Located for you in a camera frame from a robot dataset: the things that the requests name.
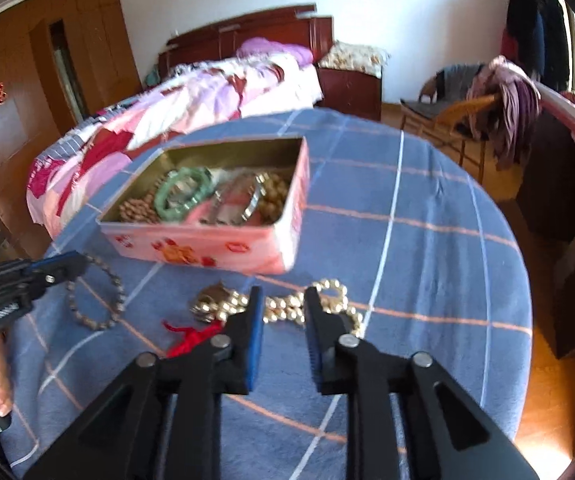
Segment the dark desk with pink cover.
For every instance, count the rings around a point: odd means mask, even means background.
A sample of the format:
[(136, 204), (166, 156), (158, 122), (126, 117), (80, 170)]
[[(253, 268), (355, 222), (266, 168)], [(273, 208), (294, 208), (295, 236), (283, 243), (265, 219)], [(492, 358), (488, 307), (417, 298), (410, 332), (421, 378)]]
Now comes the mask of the dark desk with pink cover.
[(575, 356), (575, 96), (538, 84), (535, 122), (523, 182), (516, 196), (534, 234), (560, 247), (553, 264), (553, 351)]

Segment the wicker chair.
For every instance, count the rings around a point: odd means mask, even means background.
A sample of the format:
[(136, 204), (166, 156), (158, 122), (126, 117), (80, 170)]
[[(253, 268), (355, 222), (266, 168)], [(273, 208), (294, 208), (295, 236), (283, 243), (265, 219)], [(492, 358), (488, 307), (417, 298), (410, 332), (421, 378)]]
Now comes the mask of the wicker chair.
[(477, 169), (477, 181), (484, 181), (487, 140), (476, 139), (470, 130), (470, 118), (487, 115), (502, 104), (499, 93), (471, 100), (438, 100), (439, 77), (423, 84), (416, 101), (400, 103), (400, 130), (410, 126), (418, 136), (432, 141), (436, 148), (449, 148), (459, 155), (458, 165), (469, 162)]

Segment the brown wooden bead mala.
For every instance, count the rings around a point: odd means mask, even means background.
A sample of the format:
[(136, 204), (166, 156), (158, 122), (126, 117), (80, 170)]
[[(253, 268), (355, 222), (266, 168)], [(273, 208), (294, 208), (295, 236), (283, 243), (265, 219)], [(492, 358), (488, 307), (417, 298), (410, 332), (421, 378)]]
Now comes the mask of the brown wooden bead mala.
[(159, 214), (154, 207), (154, 200), (162, 179), (158, 179), (141, 197), (127, 198), (119, 205), (119, 220), (124, 223), (160, 222)]

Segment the pink metal tin box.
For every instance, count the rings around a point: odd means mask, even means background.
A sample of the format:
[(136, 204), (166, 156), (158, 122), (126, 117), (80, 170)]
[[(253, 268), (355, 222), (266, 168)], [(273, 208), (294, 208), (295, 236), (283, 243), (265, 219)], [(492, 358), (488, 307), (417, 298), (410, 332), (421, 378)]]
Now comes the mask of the pink metal tin box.
[(296, 261), (308, 188), (302, 136), (158, 148), (97, 223), (127, 258), (282, 274)]

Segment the bed with patchwork quilt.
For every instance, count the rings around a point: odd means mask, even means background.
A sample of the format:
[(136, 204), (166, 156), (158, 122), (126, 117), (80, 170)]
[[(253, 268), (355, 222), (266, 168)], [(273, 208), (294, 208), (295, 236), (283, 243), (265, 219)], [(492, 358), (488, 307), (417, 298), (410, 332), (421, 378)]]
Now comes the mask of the bed with patchwork quilt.
[(151, 148), (222, 122), (310, 108), (322, 98), (316, 67), (286, 52), (182, 65), (158, 86), (80, 122), (34, 159), (30, 218), (56, 236)]

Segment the blue plaid tablecloth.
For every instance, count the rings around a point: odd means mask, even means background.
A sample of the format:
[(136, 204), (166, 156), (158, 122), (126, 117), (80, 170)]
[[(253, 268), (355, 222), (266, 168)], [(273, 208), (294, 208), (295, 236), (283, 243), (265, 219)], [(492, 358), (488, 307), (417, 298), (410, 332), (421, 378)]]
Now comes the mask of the blue plaid tablecloth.
[(97, 191), (51, 245), (100, 257), (124, 282), (127, 311), (111, 330), (74, 320), (63, 287), (50, 289), (13, 327), (12, 426), (2, 434), (21, 476), (82, 410), (143, 351), (161, 353), (188, 325), (188, 305), (222, 283), (273, 296), (336, 278), (367, 319), (367, 338), (398, 356), (427, 351), (509, 437), (519, 429), (529, 375), (531, 300), (519, 246), (502, 212), (464, 170), (417, 136), (326, 110), (226, 122), (190, 141), (302, 136), (310, 190), (292, 270), (279, 278), (127, 259), (97, 224), (134, 173)]

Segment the green jade bangle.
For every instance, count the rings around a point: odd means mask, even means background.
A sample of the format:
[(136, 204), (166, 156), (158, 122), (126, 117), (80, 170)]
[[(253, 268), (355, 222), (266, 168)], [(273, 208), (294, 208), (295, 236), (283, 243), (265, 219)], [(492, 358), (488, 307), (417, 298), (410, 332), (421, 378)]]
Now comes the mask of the green jade bangle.
[(154, 196), (154, 209), (164, 222), (182, 222), (214, 193), (214, 177), (207, 167), (173, 170)]

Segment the wooden nightstand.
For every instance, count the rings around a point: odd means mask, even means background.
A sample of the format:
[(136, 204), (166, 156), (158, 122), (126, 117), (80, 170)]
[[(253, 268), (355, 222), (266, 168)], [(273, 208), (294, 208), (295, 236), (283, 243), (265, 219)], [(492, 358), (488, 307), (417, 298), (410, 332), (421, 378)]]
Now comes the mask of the wooden nightstand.
[(316, 107), (353, 115), (373, 122), (382, 117), (382, 81), (354, 70), (317, 68), (323, 98)]

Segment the purple pillow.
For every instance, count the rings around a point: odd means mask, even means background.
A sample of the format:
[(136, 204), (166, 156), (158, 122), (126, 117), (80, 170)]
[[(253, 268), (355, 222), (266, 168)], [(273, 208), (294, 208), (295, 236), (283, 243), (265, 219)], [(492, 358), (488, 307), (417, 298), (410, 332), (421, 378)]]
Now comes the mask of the purple pillow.
[(238, 58), (274, 53), (287, 53), (292, 55), (300, 68), (313, 63), (313, 53), (309, 48), (300, 46), (299, 44), (281, 44), (281, 42), (271, 41), (262, 37), (249, 38), (236, 50), (236, 56)]

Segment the wooden wardrobe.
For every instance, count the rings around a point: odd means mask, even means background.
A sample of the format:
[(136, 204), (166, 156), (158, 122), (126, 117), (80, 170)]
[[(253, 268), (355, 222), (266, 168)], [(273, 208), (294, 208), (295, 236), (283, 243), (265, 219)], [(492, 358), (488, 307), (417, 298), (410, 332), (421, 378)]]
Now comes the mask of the wooden wardrobe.
[(0, 14), (0, 226), (30, 257), (51, 241), (27, 208), (30, 165), (77, 122), (56, 74), (54, 28), (90, 112), (141, 89), (120, 0), (26, 0)]

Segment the red cord pendant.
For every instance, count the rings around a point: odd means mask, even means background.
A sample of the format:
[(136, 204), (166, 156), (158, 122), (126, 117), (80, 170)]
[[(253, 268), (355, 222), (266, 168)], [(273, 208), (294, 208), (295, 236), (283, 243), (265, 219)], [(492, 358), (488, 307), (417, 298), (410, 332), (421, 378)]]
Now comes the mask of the red cord pendant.
[(167, 350), (167, 359), (173, 359), (177, 356), (183, 356), (184, 354), (190, 353), (195, 347), (199, 346), (204, 341), (219, 335), (223, 330), (223, 323), (218, 320), (212, 321), (201, 330), (191, 326), (171, 325), (168, 322), (162, 323), (162, 326), (164, 326), (169, 333), (180, 336), (176, 343)]

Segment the floral cushion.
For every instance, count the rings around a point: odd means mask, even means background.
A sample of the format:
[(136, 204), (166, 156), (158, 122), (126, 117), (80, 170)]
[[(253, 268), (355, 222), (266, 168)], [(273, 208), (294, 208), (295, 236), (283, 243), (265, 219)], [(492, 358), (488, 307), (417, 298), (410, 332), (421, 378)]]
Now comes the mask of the floral cushion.
[(349, 70), (381, 79), (389, 54), (376, 47), (336, 41), (318, 65), (329, 70)]

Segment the purple clothes on chair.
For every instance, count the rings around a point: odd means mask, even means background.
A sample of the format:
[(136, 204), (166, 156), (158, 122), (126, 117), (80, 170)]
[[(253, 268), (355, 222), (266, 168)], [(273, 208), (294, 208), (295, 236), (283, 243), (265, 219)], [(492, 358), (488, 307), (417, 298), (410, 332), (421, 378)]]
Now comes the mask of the purple clothes on chair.
[(529, 152), (531, 129), (541, 113), (540, 92), (527, 73), (499, 55), (481, 67), (467, 89), (468, 100), (483, 96), (500, 96), (500, 104), (487, 114), (470, 114), (472, 136), (491, 143), (498, 170), (509, 169)]

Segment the thin silver bangle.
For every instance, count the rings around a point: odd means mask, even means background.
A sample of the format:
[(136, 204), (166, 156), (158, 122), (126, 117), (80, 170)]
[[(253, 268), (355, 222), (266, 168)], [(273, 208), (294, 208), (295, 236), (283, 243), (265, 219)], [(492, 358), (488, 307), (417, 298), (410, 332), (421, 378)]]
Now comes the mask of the thin silver bangle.
[(199, 222), (205, 226), (243, 226), (252, 219), (264, 193), (261, 174), (241, 172), (216, 188)]

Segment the pink bangle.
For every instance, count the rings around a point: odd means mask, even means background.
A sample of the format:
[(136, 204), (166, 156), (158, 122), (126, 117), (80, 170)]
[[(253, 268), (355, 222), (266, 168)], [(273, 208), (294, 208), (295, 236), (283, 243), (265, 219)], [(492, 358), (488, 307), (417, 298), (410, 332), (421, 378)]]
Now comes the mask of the pink bangle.
[(196, 207), (184, 222), (204, 226), (240, 226), (252, 218), (255, 212), (250, 203), (252, 199), (243, 194), (223, 200), (213, 198)]

